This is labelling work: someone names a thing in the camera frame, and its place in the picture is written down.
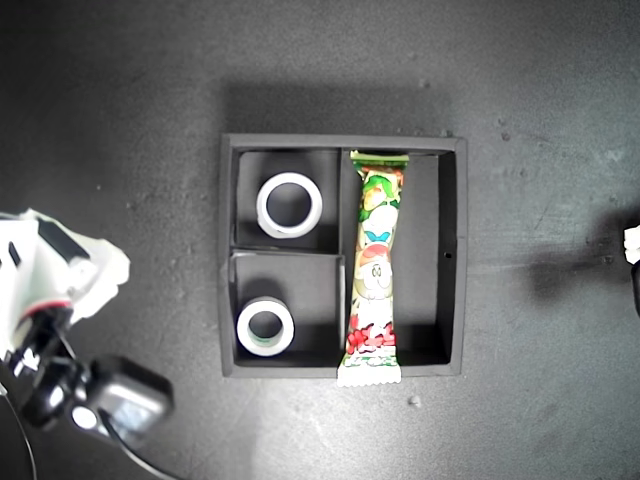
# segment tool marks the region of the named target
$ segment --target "cartoon character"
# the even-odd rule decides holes
[[[358,230],[358,248],[382,242],[391,247],[398,221],[400,192],[382,175],[372,175],[364,185]]]
[[[353,284],[358,294],[367,300],[384,300],[393,292],[389,247],[373,243],[357,255],[358,268]]]
[[[371,175],[362,187],[362,192],[362,206],[358,218],[360,222],[367,220],[371,216],[371,212],[382,204],[386,203],[396,209],[400,207],[393,184],[382,175]]]

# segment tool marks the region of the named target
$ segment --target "black box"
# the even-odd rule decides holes
[[[402,375],[460,373],[467,269],[466,142],[227,134],[222,138],[218,252],[225,376],[336,377],[345,349],[362,188],[349,158],[353,149],[410,156],[391,251]],[[271,238],[257,223],[258,191],[282,172],[309,177],[322,194],[318,225],[297,239]],[[260,296],[280,299],[294,318],[292,344],[274,357],[252,355],[236,338],[240,311]]]

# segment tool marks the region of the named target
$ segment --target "snack wrapper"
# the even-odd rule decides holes
[[[398,383],[390,252],[409,156],[353,151],[351,159],[363,184],[351,313],[338,386]]]

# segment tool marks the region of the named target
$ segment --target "gray surface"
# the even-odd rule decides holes
[[[2,7],[0,202],[130,255],[71,340],[174,382],[148,456],[196,479],[637,478],[637,2],[57,3]],[[222,379],[218,133],[397,129],[469,140],[463,374]],[[32,436],[44,479],[148,478],[70,427]]]

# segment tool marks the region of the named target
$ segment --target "white tape roll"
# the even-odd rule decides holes
[[[271,312],[280,319],[282,327],[280,331],[271,338],[257,336],[249,328],[251,319],[262,312]],[[236,327],[238,340],[244,348],[254,355],[261,357],[272,357],[282,353],[293,340],[293,318],[287,306],[280,300],[273,297],[258,297],[245,305],[238,317]]]
[[[307,218],[302,223],[291,227],[276,223],[267,210],[269,195],[285,183],[294,183],[301,186],[307,191],[311,199],[311,208]],[[280,173],[271,177],[262,185],[260,192],[258,192],[256,210],[258,212],[258,225],[267,235],[273,238],[298,238],[309,233],[318,224],[322,214],[322,195],[320,195],[320,190],[318,190],[316,184],[304,175],[293,172]]]

